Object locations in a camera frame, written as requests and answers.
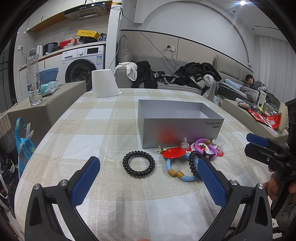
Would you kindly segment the person's right hand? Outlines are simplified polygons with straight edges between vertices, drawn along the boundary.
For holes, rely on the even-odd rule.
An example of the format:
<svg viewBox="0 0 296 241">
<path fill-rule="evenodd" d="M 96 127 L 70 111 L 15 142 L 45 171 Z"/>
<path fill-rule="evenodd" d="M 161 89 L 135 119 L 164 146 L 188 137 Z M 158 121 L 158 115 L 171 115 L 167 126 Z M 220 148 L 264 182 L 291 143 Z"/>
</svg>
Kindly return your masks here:
<svg viewBox="0 0 296 241">
<path fill-rule="evenodd" d="M 264 186 L 269 198 L 272 201 L 275 201 L 277 199 L 277 194 L 278 194 L 278 183 L 275 180 L 274 171 L 270 168 L 268 170 L 269 170 L 269 172 L 272 173 L 272 175 L 270 176 L 270 180 L 268 182 L 265 182 L 263 184 L 263 186 Z"/>
</svg>

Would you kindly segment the black clothes on sofa arm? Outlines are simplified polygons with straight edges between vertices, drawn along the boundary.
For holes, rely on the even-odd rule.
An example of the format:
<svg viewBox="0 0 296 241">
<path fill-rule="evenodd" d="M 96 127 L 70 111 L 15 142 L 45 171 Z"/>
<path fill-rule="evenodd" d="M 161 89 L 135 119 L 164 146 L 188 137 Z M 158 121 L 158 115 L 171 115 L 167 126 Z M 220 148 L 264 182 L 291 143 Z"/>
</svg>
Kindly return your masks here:
<svg viewBox="0 0 296 241">
<path fill-rule="evenodd" d="M 144 88 L 157 89 L 158 83 L 155 80 L 154 73 L 148 61 L 139 61 L 137 65 L 137 78 L 132 84 L 132 88 L 139 88 L 141 84 Z"/>
</svg>

